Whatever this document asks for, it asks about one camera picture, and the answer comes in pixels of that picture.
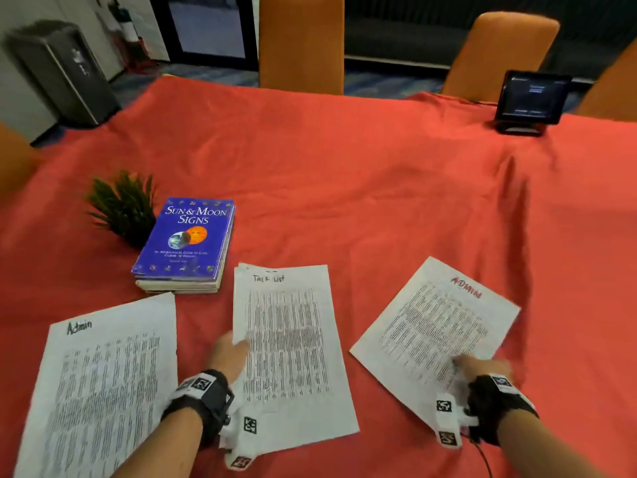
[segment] table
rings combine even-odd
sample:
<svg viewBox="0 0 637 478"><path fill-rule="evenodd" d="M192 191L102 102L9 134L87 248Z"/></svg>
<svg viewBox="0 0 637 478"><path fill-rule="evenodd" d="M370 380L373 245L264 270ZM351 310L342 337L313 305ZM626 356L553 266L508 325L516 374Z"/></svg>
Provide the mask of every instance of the table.
<svg viewBox="0 0 637 478"><path fill-rule="evenodd" d="M475 449L440 448L347 353L430 255L522 306L500 352L522 391L596 465L633 476L637 125L565 115L533 139L496 134L493 115L431 94L163 78L108 124L68 134L0 210L0 476L15 466L48 325L143 297L129 272L136 252L85 214L91 178L121 169L152 173L159 204L236 202L220 294L177 297L179 378L231 327L237 263L329 266L361 433L262 456L248 476L486 476ZM508 475L500 451L484 448L494 476ZM225 475L219 467L202 452L193 476Z"/></svg>

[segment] black wristband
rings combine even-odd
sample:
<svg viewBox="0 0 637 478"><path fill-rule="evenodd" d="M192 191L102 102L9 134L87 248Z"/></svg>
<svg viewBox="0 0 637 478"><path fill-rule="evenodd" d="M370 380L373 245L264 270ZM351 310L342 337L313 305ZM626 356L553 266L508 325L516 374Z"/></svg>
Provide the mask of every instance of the black wristband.
<svg viewBox="0 0 637 478"><path fill-rule="evenodd" d="M467 404L471 414L478 418L478 436L495 446L500 446L498 427L509 411L521 409L539 418L531 402L503 376L481 375L476 378L469 384Z"/></svg>
<svg viewBox="0 0 637 478"><path fill-rule="evenodd" d="M194 409L203 425L200 449L211 446L221 428L230 423L227 410L235 395L229 389L226 376L219 371L208 369L185 380L171 398L162 420L179 409Z"/></svg>

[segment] chair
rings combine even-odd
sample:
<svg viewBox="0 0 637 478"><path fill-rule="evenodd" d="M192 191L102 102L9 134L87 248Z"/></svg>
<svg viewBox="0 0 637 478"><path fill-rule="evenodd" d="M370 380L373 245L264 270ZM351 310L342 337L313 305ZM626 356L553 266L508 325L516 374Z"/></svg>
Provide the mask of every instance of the chair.
<svg viewBox="0 0 637 478"><path fill-rule="evenodd" d="M259 86L343 94L345 0L260 0Z"/></svg>
<svg viewBox="0 0 637 478"><path fill-rule="evenodd" d="M587 92L575 113L598 119L637 121L637 39Z"/></svg>
<svg viewBox="0 0 637 478"><path fill-rule="evenodd" d="M498 102L507 70L537 71L559 22L538 15L494 11L477 17L441 93Z"/></svg>
<svg viewBox="0 0 637 478"><path fill-rule="evenodd" d="M0 199L22 188L34 173L37 150L0 123Z"/></svg>

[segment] paper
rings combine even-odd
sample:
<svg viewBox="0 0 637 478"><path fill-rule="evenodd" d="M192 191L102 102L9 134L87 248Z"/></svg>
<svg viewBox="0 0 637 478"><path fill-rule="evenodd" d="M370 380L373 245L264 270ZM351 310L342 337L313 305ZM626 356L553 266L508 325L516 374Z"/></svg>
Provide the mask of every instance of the paper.
<svg viewBox="0 0 637 478"><path fill-rule="evenodd" d="M438 392L466 402L452 357L490 359L520 308L429 257L350 352L430 427Z"/></svg>
<svg viewBox="0 0 637 478"><path fill-rule="evenodd" d="M235 388L264 430L259 453L359 431L327 266L235 269L235 340L250 354Z"/></svg>
<svg viewBox="0 0 637 478"><path fill-rule="evenodd" d="M53 324L14 478L109 477L177 387L175 297Z"/></svg>

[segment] forearm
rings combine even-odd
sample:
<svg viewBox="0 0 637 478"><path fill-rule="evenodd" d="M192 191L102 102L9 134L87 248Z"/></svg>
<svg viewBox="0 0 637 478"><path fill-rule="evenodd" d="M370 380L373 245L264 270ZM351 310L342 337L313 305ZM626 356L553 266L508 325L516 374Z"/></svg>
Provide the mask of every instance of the forearm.
<svg viewBox="0 0 637 478"><path fill-rule="evenodd" d="M604 478L530 412L513 410L498 427L500 448L523 478Z"/></svg>
<svg viewBox="0 0 637 478"><path fill-rule="evenodd" d="M112 478L187 478L202 429L201 418L193 409L169 414Z"/></svg>

